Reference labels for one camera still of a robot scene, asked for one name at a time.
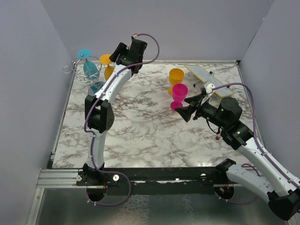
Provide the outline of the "black tablet stand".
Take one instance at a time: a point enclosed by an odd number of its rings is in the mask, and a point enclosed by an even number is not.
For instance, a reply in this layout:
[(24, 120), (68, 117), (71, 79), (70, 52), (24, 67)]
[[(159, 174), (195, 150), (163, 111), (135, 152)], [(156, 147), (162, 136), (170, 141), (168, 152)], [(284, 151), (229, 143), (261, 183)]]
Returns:
[(194, 83), (193, 86), (200, 92), (201, 92), (202, 84), (204, 82), (211, 81), (213, 83), (214, 78), (210, 73), (201, 73), (201, 74), (194, 73), (194, 75), (199, 79), (199, 81)]

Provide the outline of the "chrome wine glass rack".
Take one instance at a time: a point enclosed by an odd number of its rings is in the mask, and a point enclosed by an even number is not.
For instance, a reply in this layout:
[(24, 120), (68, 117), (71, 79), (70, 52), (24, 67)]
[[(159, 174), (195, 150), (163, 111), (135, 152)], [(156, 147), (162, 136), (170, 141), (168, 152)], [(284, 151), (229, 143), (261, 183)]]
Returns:
[(97, 57), (92, 56), (88, 49), (81, 49), (77, 57), (78, 59), (73, 60), (71, 65), (62, 69), (63, 73), (74, 75), (77, 80), (89, 87), (88, 94), (94, 96), (105, 84), (100, 78), (103, 65), (92, 61)]

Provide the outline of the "blue wine glass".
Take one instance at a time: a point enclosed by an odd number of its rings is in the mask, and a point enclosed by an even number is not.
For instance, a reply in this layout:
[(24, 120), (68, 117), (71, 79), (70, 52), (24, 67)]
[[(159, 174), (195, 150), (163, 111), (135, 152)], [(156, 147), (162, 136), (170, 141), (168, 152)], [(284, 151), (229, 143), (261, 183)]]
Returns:
[(90, 49), (81, 49), (78, 51), (77, 56), (83, 62), (83, 80), (85, 82), (95, 82), (99, 78), (99, 69), (89, 60), (91, 57)]

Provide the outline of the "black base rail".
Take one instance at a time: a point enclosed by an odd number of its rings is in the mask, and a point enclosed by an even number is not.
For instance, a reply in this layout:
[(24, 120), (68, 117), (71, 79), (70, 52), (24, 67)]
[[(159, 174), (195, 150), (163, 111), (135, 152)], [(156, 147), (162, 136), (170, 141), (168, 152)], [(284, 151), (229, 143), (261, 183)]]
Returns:
[(108, 195), (212, 195), (227, 183), (225, 172), (215, 167), (106, 168), (80, 169), (76, 186)]

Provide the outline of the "pink wine glass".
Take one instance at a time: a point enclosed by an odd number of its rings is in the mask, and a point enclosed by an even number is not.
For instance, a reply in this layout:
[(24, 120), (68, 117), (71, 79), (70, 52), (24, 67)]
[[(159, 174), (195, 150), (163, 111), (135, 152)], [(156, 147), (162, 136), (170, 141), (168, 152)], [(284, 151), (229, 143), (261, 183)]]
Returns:
[(188, 87), (182, 83), (178, 83), (173, 86), (172, 88), (172, 98), (173, 101), (171, 102), (170, 108), (175, 111), (175, 108), (182, 107), (182, 102), (186, 98), (188, 94)]

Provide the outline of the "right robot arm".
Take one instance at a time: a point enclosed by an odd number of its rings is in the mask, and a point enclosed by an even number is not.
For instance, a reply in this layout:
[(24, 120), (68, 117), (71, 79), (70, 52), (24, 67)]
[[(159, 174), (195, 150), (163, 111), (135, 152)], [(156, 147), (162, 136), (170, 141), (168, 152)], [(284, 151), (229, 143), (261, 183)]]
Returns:
[(175, 110), (184, 121), (202, 117), (221, 129), (223, 141), (246, 157), (263, 175), (245, 171), (232, 160), (218, 165), (216, 180), (239, 183), (260, 196), (271, 211), (280, 219), (288, 221), (300, 210), (300, 179), (284, 168), (256, 138), (256, 134), (240, 121), (242, 108), (236, 99), (225, 97), (219, 107), (212, 106), (205, 96), (199, 94), (184, 100), (186, 107)]

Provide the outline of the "yellow framed tablet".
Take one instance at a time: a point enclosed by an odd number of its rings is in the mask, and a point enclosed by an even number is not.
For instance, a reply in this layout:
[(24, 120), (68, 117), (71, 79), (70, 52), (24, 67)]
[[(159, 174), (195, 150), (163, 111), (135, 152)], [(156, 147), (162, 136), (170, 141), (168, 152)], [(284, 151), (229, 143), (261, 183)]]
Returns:
[[(184, 65), (185, 68), (187, 68), (193, 75), (195, 75), (201, 82), (210, 81), (212, 82), (216, 87), (222, 86), (223, 84), (216, 79), (212, 73), (205, 70), (203, 67), (199, 65)], [(233, 95), (233, 92), (228, 87), (223, 87), (215, 91), (215, 94), (217, 94), (221, 98), (229, 97)]]

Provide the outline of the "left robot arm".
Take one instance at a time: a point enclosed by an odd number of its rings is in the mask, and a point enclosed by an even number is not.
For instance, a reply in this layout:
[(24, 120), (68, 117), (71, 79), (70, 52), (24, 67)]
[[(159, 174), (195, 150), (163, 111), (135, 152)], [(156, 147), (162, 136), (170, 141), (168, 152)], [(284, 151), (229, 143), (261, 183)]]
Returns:
[(113, 69), (105, 70), (106, 82), (94, 95), (85, 98), (84, 131), (91, 134), (88, 159), (78, 173), (77, 185), (98, 185), (104, 181), (104, 145), (108, 130), (114, 123), (112, 104), (123, 85), (142, 67), (147, 43), (132, 37), (130, 45), (119, 43), (112, 54), (100, 57), (103, 65), (116, 63)]

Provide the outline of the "yellow wine glass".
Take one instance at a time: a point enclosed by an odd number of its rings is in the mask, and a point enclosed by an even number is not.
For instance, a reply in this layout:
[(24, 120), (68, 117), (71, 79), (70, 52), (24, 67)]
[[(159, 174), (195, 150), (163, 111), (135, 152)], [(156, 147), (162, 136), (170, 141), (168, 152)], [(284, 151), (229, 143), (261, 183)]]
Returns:
[(173, 92), (173, 86), (182, 83), (184, 78), (184, 71), (180, 68), (173, 68), (169, 72), (169, 82), (170, 82), (170, 88), (168, 89), (168, 94), (171, 96)]
[(111, 66), (112, 61), (110, 60), (110, 56), (111, 56), (110, 54), (104, 54), (99, 58), (99, 62), (102, 65), (106, 66), (104, 71), (104, 76), (106, 81), (108, 81), (108, 79), (110, 78), (110, 76), (114, 71), (114, 67)]

